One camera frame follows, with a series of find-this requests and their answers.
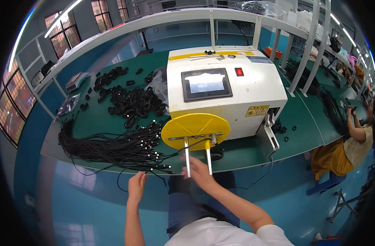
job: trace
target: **white machine housing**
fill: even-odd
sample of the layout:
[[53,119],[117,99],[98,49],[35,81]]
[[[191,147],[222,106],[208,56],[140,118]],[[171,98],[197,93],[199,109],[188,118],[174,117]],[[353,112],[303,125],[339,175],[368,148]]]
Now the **white machine housing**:
[[[216,57],[191,61],[187,54],[196,56],[212,47],[189,48],[169,52],[167,65],[167,86],[169,111],[171,118],[190,113],[210,113],[228,121],[231,131],[226,140],[253,136],[256,134],[269,109],[275,110],[274,120],[283,110],[288,98],[275,65],[257,50],[222,50],[216,54],[225,54],[223,60]],[[228,57],[230,52],[235,58]],[[252,52],[254,59],[247,57]],[[203,69],[225,68],[231,87],[232,96],[185,102],[183,96],[183,72]],[[241,68],[244,76],[237,76],[235,68]],[[264,107],[256,116],[249,116],[252,107]]]

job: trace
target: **blue jeans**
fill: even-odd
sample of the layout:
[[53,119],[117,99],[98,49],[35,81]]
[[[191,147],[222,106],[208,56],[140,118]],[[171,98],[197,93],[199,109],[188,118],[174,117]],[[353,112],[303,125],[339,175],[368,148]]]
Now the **blue jeans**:
[[[236,194],[235,178],[232,172],[214,173],[214,179],[221,186]],[[179,228],[190,224],[200,218],[217,216],[206,209],[199,209],[189,192],[190,180],[182,176],[171,176],[169,181],[168,228]],[[224,215],[225,221],[239,227],[239,219],[230,210],[213,197],[207,204]]]

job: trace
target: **yellow winding disc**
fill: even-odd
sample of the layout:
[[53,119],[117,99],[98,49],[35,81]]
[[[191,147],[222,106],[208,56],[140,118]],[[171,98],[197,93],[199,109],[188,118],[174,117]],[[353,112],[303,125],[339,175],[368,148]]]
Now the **yellow winding disc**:
[[[180,150],[185,147],[184,140],[169,140],[169,138],[224,133],[216,136],[216,142],[219,144],[226,139],[229,132],[230,126],[225,119],[216,115],[195,113],[182,115],[168,121],[161,130],[161,138],[168,146]],[[189,145],[203,139],[204,137],[189,138]],[[190,147],[189,150],[205,150],[205,142],[202,141]],[[210,147],[214,147],[212,141],[210,141]]]

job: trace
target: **yellow skirt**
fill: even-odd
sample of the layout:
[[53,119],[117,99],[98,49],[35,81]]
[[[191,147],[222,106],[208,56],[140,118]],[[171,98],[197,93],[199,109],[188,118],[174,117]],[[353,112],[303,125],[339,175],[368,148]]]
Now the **yellow skirt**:
[[342,139],[313,150],[312,172],[315,174],[315,180],[319,180],[325,172],[333,171],[337,176],[344,176],[353,169],[354,166],[343,149]]

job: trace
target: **ceiling light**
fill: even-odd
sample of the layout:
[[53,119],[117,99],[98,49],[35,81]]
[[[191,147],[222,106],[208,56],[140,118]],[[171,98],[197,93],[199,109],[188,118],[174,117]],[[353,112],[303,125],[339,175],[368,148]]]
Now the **ceiling light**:
[[337,18],[335,18],[335,16],[333,15],[333,13],[330,14],[331,18],[338,24],[340,25],[341,23],[337,20]]
[[71,4],[70,7],[68,7],[68,8],[66,9],[66,11],[63,11],[63,13],[62,13],[61,15],[59,15],[59,16],[53,21],[52,26],[50,26],[50,27],[47,29],[48,31],[46,32],[44,38],[48,37],[48,35],[52,32],[52,30],[56,27],[56,25],[57,25],[58,23],[60,23],[60,22],[59,22],[60,19],[62,19],[63,17],[67,16],[68,12],[70,12],[70,11],[71,11],[71,10],[72,10],[72,9],[78,4],[78,3],[80,3],[80,2],[82,2],[82,0],[76,0],[74,3]]
[[372,58],[373,70],[375,70],[375,61],[373,60],[373,56],[372,56],[371,50],[369,50],[369,53],[371,54],[371,58]]
[[34,9],[30,12],[29,16],[26,18],[25,22],[23,23],[23,26],[22,28],[20,29],[20,32],[16,38],[16,41],[15,41],[15,45],[14,45],[14,48],[13,48],[13,52],[11,54],[11,60],[10,60],[10,65],[8,66],[8,72],[11,71],[12,67],[13,67],[13,63],[14,63],[14,59],[15,59],[15,53],[16,53],[16,49],[17,49],[17,45],[19,44],[19,40],[20,38],[22,37],[22,33],[23,33],[23,30],[25,29],[26,27],[26,24],[27,22],[29,21],[30,17],[31,17],[31,14],[33,13]]
[[343,28],[343,32],[346,33],[346,36],[350,39],[354,47],[356,47],[356,43],[353,41],[352,37],[350,37],[349,33],[346,31],[345,28]]

